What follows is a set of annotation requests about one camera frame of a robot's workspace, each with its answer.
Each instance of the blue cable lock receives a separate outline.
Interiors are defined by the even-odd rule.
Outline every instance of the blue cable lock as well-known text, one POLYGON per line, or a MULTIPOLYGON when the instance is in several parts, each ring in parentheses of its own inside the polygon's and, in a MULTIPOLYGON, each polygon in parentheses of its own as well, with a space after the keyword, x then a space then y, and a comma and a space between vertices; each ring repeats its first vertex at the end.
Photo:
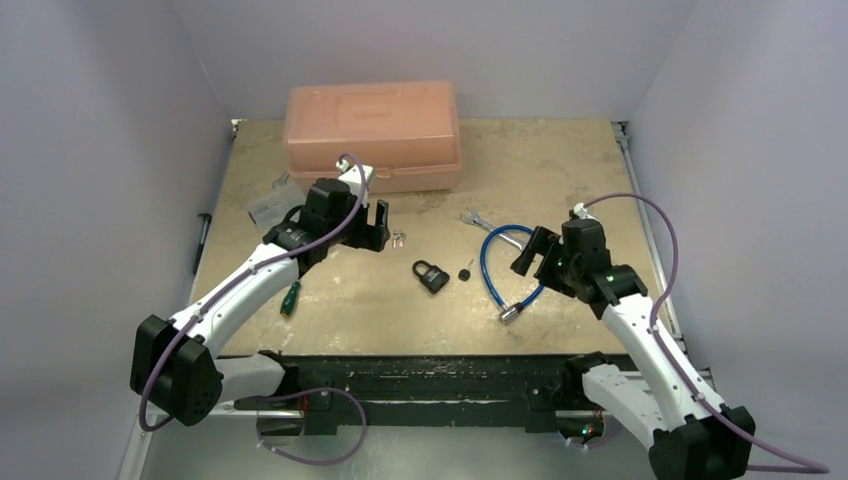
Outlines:
POLYGON ((536 287, 536 290, 533 290, 533 293, 531 293, 523 301, 518 302, 512 306, 507 306, 506 302, 504 302, 501 296, 498 295, 498 291, 492 284, 492 279, 489 278, 489 269, 488 267, 486 267, 486 252, 489 250, 489 244, 492 242, 492 239, 497 237, 499 234, 507 231, 519 231, 531 235, 533 234, 533 230, 530 230, 529 228, 523 225, 504 225, 502 227, 498 227, 492 230, 492 233, 490 233, 486 237, 486 239, 483 240, 483 246, 480 248, 480 270, 483 274, 483 281, 486 282, 486 288, 489 290, 489 293, 492 294, 492 298, 495 299, 495 302, 497 302, 497 304, 501 307, 501 310, 503 310, 500 315, 501 322, 508 325, 515 319, 515 317, 518 316, 519 313, 521 313, 522 310, 527 308, 527 306, 529 306, 530 303, 532 303, 533 300, 535 300, 540 293, 542 293, 542 290, 544 290, 545 286, 539 283, 539 286, 536 287))

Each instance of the wooden table surface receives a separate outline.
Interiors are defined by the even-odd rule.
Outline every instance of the wooden table surface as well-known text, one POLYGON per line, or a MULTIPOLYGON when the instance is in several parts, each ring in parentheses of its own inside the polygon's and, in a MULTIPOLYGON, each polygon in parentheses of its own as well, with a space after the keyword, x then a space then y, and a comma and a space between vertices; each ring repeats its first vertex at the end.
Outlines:
MULTIPOLYGON (((464 170, 452 191, 373 195, 389 202, 389 228, 406 232, 404 248, 381 253, 335 246, 302 280, 297 310, 279 315, 285 290, 264 305, 224 348, 229 355, 258 349, 284 354, 528 354, 624 352, 589 307, 545 291, 510 326, 497 320, 476 258, 485 232, 459 214, 477 209, 495 224, 544 225, 558 231, 568 210, 596 196, 631 191, 607 120, 462 120, 464 170), (471 279, 457 273, 475 259, 471 279), (451 275, 431 296, 411 271, 425 260, 451 275)), ((239 125, 198 273, 194 300, 238 267, 260 232, 248 203, 271 191, 285 171, 281 121, 239 125)), ((614 263, 631 265, 659 294, 635 203, 593 207, 604 225, 614 263)), ((489 251, 492 280, 507 303, 535 287, 532 272, 509 270, 518 250, 496 241, 489 251)))

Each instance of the padlock shackle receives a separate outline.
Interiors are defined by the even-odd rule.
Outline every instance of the padlock shackle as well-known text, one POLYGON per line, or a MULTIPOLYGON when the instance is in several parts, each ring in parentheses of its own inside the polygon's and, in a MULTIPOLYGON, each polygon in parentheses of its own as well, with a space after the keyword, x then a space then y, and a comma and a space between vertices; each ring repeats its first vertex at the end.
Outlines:
POLYGON ((431 267, 432 265, 425 262, 424 260, 418 260, 417 262, 412 264, 412 273, 414 273, 418 278, 421 278, 421 276, 427 273, 427 270, 429 270, 431 267), (418 273, 418 267, 421 265, 424 266, 424 272, 418 273))

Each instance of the black metal frame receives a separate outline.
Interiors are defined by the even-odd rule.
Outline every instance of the black metal frame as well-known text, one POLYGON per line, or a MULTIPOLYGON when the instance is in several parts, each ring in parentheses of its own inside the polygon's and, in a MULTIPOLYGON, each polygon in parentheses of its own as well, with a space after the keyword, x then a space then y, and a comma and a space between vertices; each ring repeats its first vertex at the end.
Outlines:
MULTIPOLYGON (((562 395, 565 364, 579 355, 443 356, 280 356, 262 352, 284 366, 277 395, 332 386, 349 391, 363 405, 371 426, 520 427, 528 433, 569 430, 580 435, 585 422, 557 419, 557 410, 592 411, 580 396, 562 395)), ((624 371, 635 371, 627 355, 611 355, 624 371)), ((309 395, 305 434, 332 435, 360 418, 339 395, 309 395)), ((297 409, 296 402, 271 404, 243 399, 244 410, 297 409)))

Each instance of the screwdriver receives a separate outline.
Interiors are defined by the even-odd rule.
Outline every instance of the screwdriver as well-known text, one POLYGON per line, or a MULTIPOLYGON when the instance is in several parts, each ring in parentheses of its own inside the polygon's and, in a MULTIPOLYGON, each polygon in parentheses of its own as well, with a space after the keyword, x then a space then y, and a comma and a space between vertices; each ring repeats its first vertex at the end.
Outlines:
POLYGON ((294 311, 294 307, 297 305, 298 292, 300 292, 300 280, 295 280, 291 288, 289 288, 289 292, 283 298, 283 303, 280 305, 280 315, 283 318, 289 318, 289 315, 294 311))

